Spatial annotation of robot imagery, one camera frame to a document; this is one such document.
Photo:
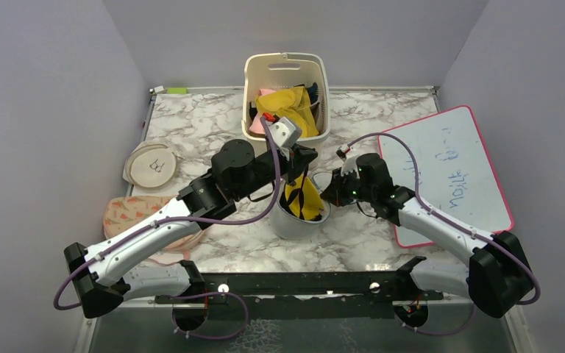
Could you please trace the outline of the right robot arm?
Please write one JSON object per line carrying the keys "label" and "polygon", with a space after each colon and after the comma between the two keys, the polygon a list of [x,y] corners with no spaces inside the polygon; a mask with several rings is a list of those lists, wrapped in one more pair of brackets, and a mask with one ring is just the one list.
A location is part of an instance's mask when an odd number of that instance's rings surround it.
{"label": "right robot arm", "polygon": [[500,318],[540,298],[539,281],[517,236],[475,228],[429,205],[416,191],[396,185],[378,154],[346,159],[321,198],[336,207],[367,203],[378,218],[423,235],[460,261],[422,260],[400,274],[395,289],[404,299],[437,290],[468,298],[486,315]]}

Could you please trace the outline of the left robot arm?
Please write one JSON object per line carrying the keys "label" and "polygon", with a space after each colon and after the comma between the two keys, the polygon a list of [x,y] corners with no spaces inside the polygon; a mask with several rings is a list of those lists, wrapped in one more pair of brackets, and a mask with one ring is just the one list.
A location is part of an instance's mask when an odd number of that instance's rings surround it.
{"label": "left robot arm", "polygon": [[[143,287],[128,283],[129,271],[167,245],[213,224],[243,226],[265,218],[278,203],[281,184],[295,180],[318,157],[314,148],[295,143],[285,154],[272,139],[268,142],[269,151],[260,156],[245,140],[226,142],[205,174],[139,225],[93,246],[66,247],[69,275],[54,295],[54,309],[81,307],[86,318],[105,315],[136,297]],[[265,210],[248,219],[229,219],[236,202],[266,185],[273,191]]]}

